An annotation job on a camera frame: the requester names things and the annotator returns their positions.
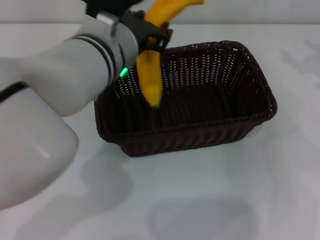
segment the white table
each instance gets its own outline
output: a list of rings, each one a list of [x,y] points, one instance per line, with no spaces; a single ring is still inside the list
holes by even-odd
[[[173,25],[171,46],[235,40],[278,102],[242,141],[129,158],[101,140],[90,104],[66,119],[79,136],[69,169],[0,212],[1,240],[319,240],[320,25]],[[0,56],[70,37],[74,24],[0,25]]]

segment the white wall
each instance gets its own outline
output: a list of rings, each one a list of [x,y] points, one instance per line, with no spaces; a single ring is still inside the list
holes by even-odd
[[[135,9],[148,9],[145,0]],[[0,23],[79,23],[81,0],[0,0]],[[189,7],[175,23],[318,23],[320,0],[206,0]]]

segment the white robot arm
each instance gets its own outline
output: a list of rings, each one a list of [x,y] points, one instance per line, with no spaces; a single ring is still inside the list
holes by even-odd
[[[141,12],[119,18],[92,9],[61,44],[0,59],[0,210],[40,193],[73,160],[78,138],[61,117],[94,100],[141,51],[164,49],[170,39],[170,30],[143,21]],[[162,44],[150,45],[149,37]]]

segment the brown wicker basket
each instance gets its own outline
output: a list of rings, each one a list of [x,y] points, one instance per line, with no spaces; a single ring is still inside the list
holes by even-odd
[[[94,104],[100,137],[132,157],[235,142],[277,112],[262,70],[239,42],[167,49],[158,109],[137,82],[132,67]]]

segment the basket rim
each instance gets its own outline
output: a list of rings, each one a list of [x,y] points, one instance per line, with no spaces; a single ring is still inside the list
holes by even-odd
[[[239,52],[242,54],[243,57],[247,58],[247,62],[251,69],[253,69],[253,73],[258,76],[258,82],[260,84],[260,87],[263,89],[266,101],[267,101],[267,109],[262,112],[258,112],[253,115],[248,116],[238,116],[238,117],[230,117],[226,119],[218,119],[218,120],[207,120],[203,122],[197,122],[197,123],[191,123],[191,124],[181,124],[178,126],[172,126],[172,127],[165,127],[161,129],[155,129],[155,130],[148,130],[148,131],[141,131],[141,132],[128,132],[128,133],[110,133],[108,131],[105,131],[103,122],[102,122],[102,115],[101,110],[98,109],[95,111],[95,120],[97,123],[97,126],[100,126],[100,128],[103,130],[103,135],[100,136],[107,142],[110,143],[119,143],[124,141],[129,141],[133,137],[147,137],[150,136],[151,138],[155,135],[159,134],[165,134],[170,133],[172,131],[186,131],[191,129],[198,129],[198,128],[208,128],[208,127],[231,127],[236,125],[251,125],[251,126],[257,126],[262,124],[263,122],[269,121],[272,119],[278,110],[277,101],[269,87],[269,84],[267,82],[266,77],[264,76],[262,69],[260,68],[257,60],[254,58],[254,56],[251,54],[249,49],[244,46],[242,43],[237,41],[212,41],[212,42],[203,42],[203,43],[195,43],[195,44],[189,44],[186,46],[178,46],[178,47],[171,47],[167,48],[163,54],[163,57],[167,55],[172,55],[174,53],[181,53],[181,52],[197,52],[199,50],[207,50],[212,48],[237,48],[240,50]],[[100,104],[94,103],[95,109],[97,109]]]

